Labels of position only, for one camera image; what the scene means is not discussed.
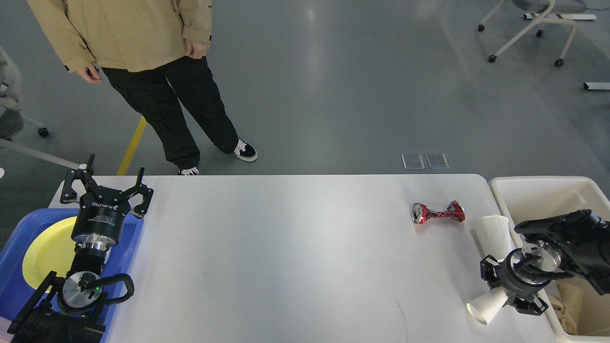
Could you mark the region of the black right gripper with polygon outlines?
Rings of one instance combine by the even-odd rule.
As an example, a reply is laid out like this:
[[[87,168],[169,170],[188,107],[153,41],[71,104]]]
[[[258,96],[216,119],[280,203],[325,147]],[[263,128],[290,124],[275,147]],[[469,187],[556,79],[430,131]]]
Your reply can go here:
[[[487,255],[480,261],[480,275],[490,290],[504,287],[508,291],[508,305],[520,314],[540,316],[549,305],[539,293],[550,282],[554,272],[537,267],[540,256],[512,250],[505,259],[498,261]]]

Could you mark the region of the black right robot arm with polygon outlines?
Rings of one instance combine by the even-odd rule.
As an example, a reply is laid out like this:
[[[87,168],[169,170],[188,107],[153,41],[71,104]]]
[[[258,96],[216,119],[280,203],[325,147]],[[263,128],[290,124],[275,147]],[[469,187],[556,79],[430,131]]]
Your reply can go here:
[[[488,255],[480,263],[490,289],[503,287],[510,305],[521,314],[542,315],[548,308],[538,296],[553,280],[578,277],[599,295],[610,291],[609,222],[590,209],[525,220],[514,228],[524,243],[498,261]]]

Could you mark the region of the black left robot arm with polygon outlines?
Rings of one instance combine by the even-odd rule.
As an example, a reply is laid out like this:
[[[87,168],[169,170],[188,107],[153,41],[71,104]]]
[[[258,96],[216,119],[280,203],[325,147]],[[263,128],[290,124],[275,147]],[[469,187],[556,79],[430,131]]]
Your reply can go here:
[[[143,218],[154,191],[143,182],[125,191],[98,185],[94,154],[85,167],[68,169],[60,197],[77,203],[71,239],[74,258],[65,276],[50,271],[7,328],[13,343],[99,343],[105,333],[102,311],[134,294],[127,273],[103,276],[111,251],[120,243],[129,214]]]

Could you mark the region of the tan jacket person right hand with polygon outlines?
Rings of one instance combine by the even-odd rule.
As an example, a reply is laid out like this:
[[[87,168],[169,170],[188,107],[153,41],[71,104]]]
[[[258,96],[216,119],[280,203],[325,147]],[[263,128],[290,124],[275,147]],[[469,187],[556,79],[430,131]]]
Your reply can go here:
[[[89,84],[99,84],[102,82],[100,71],[94,64],[89,64],[80,70],[75,71],[75,73]]]

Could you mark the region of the tan jacket person left hand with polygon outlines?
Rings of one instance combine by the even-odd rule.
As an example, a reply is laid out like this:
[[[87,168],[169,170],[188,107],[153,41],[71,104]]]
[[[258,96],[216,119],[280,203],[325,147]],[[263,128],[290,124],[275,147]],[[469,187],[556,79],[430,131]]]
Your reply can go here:
[[[203,57],[207,56],[209,52],[209,48],[211,47],[210,43],[198,42],[184,39],[185,43],[185,56],[190,57],[191,59],[200,60]]]

